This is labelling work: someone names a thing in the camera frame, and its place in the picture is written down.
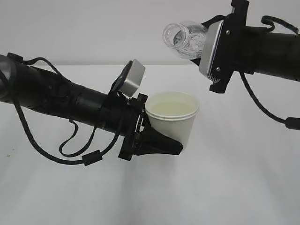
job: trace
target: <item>cable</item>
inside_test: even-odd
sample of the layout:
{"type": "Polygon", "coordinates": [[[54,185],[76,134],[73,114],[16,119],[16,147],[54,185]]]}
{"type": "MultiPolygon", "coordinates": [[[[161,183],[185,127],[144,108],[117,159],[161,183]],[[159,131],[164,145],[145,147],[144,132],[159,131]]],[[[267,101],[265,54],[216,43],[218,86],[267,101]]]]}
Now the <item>cable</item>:
{"type": "Polygon", "coordinates": [[[65,78],[59,71],[57,68],[55,68],[55,66],[49,62],[47,59],[43,58],[43,57],[37,57],[35,59],[32,60],[23,60],[22,63],[27,65],[27,66],[31,66],[33,64],[35,64],[37,61],[44,61],[45,63],[47,63],[64,81],[69,81],[67,78],[65,78]]]}
{"type": "Polygon", "coordinates": [[[15,106],[15,109],[19,115],[21,124],[24,128],[24,131],[27,135],[27,138],[29,140],[29,142],[31,143],[31,145],[38,151],[38,153],[40,153],[42,156],[46,157],[47,159],[54,161],[56,163],[60,163],[60,164],[65,164],[65,165],[78,165],[78,164],[83,164],[83,160],[74,160],[74,161],[69,161],[69,160],[64,160],[64,159],[60,159],[57,157],[54,157],[53,155],[50,155],[48,152],[46,152],[45,150],[43,150],[34,140],[34,137],[32,136],[32,133],[30,131],[30,128],[28,126],[28,123],[25,119],[24,113],[21,109],[19,100],[17,99],[15,92],[13,91],[13,89],[11,88],[9,81],[7,80],[7,78],[5,77],[5,75],[3,74],[3,72],[0,70],[0,79],[3,82],[5,88],[7,89],[13,103],[15,106]]]}
{"type": "Polygon", "coordinates": [[[120,136],[121,130],[122,130],[122,126],[123,126],[123,122],[124,122],[124,118],[125,118],[125,112],[124,111],[125,111],[125,107],[126,107],[126,97],[120,91],[118,92],[118,94],[124,101],[124,107],[123,107],[123,110],[122,110],[122,115],[121,115],[121,118],[120,118],[120,121],[119,121],[119,126],[118,126],[118,129],[116,131],[116,134],[113,137],[112,142],[101,152],[102,156],[105,155],[106,153],[108,153],[110,149],[112,149],[114,144],[117,142],[117,140],[120,136]]]}
{"type": "Polygon", "coordinates": [[[94,126],[93,132],[92,132],[92,134],[91,134],[91,136],[90,136],[88,142],[85,144],[85,146],[84,146],[82,149],[80,149],[79,151],[77,151],[77,152],[75,152],[75,153],[72,153],[72,154],[65,154],[65,153],[62,152],[62,148],[63,148],[63,147],[65,146],[65,144],[67,144],[73,137],[75,137],[75,135],[76,135],[77,132],[78,132],[78,125],[77,125],[73,120],[69,120],[69,122],[72,123],[72,124],[74,124],[75,130],[74,130],[72,136],[71,136],[69,139],[67,139],[66,141],[64,141],[64,142],[60,145],[60,147],[59,147],[58,150],[59,150],[60,154],[62,154],[64,157],[67,157],[67,158],[73,158],[73,157],[76,157],[76,156],[79,156],[79,155],[83,154],[83,153],[89,148],[89,146],[90,146],[90,144],[92,143],[92,140],[93,140],[93,138],[94,138],[94,134],[95,134],[95,131],[96,131],[96,129],[97,129],[97,125],[94,126]]]}
{"type": "Polygon", "coordinates": [[[240,77],[242,78],[242,81],[249,93],[249,95],[251,96],[251,98],[253,99],[253,101],[255,102],[255,104],[258,106],[258,108],[260,108],[260,110],[262,110],[267,116],[269,116],[270,118],[272,118],[273,120],[279,122],[279,123],[283,123],[285,124],[285,120],[282,118],[279,118],[277,116],[275,116],[274,114],[270,113],[265,107],[263,107],[263,105],[259,102],[259,100],[257,99],[257,97],[255,96],[255,94],[253,93],[252,89],[249,86],[249,83],[246,79],[246,76],[243,72],[240,71],[240,77]]]}

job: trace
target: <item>plastic bottle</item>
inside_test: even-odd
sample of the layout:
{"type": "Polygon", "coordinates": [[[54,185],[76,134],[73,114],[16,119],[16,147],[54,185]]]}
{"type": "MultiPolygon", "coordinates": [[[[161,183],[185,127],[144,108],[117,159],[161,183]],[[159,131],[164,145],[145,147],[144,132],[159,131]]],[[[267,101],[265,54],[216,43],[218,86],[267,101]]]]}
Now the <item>plastic bottle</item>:
{"type": "Polygon", "coordinates": [[[181,58],[187,60],[201,57],[207,29],[196,22],[171,23],[163,31],[164,43],[181,58]]]}

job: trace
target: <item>white surface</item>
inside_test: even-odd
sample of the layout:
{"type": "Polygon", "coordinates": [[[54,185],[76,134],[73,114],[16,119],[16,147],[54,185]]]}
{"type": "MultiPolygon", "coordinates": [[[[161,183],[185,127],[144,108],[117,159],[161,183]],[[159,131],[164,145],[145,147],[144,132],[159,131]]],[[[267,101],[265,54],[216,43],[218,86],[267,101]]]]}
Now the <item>white surface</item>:
{"type": "MultiPolygon", "coordinates": [[[[75,83],[107,93],[123,66],[59,67],[75,83]]],[[[300,116],[299,83],[248,76],[271,112],[300,116]]],[[[196,95],[200,111],[179,157],[118,159],[121,139],[94,165],[53,163],[29,144],[12,105],[0,104],[1,225],[297,225],[300,221],[299,131],[257,109],[235,74],[225,95],[208,91],[197,67],[147,66],[140,92],[196,95]]],[[[52,154],[69,138],[67,120],[25,110],[37,142],[52,154]]],[[[68,152],[92,127],[80,124],[68,152]]],[[[113,134],[98,130],[91,149],[113,134]]]]}
{"type": "Polygon", "coordinates": [[[198,100],[185,92],[167,91],[148,98],[145,111],[151,126],[186,148],[199,110],[198,100]]]}
{"type": "MultiPolygon", "coordinates": [[[[0,53],[43,56],[60,65],[189,63],[164,45],[169,23],[205,22],[231,0],[1,0],[0,53]]],[[[251,0],[248,25],[272,15],[299,26],[299,0],[251,0]]],[[[278,26],[278,32],[288,32],[278,26]]]]}

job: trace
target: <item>paper cup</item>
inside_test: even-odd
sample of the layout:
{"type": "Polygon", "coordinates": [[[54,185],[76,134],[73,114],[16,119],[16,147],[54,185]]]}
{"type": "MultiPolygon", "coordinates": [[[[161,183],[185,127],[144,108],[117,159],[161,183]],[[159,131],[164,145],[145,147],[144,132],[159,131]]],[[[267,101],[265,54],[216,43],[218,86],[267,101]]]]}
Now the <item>paper cup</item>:
{"type": "Polygon", "coordinates": [[[150,124],[158,132],[180,142],[186,148],[195,116],[198,100],[184,92],[169,91],[150,97],[145,111],[150,124]]]}

